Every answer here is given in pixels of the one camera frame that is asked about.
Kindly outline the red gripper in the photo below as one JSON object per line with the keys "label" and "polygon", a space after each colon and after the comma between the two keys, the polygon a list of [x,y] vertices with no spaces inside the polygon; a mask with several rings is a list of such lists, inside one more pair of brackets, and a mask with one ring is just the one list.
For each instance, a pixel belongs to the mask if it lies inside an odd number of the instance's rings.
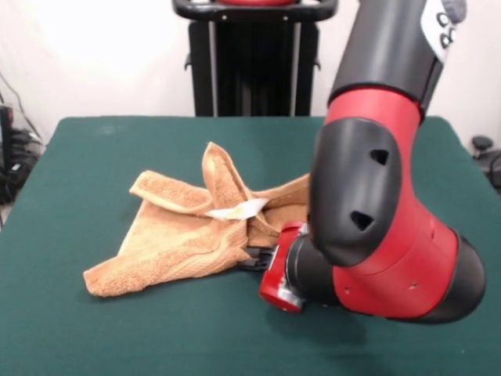
{"label": "red gripper", "polygon": [[245,248],[249,256],[271,256],[271,258],[250,258],[239,263],[239,269],[264,272],[258,294],[266,302],[286,312],[298,313],[305,301],[303,279],[312,260],[308,246],[308,225],[305,222],[286,223],[276,246]]}

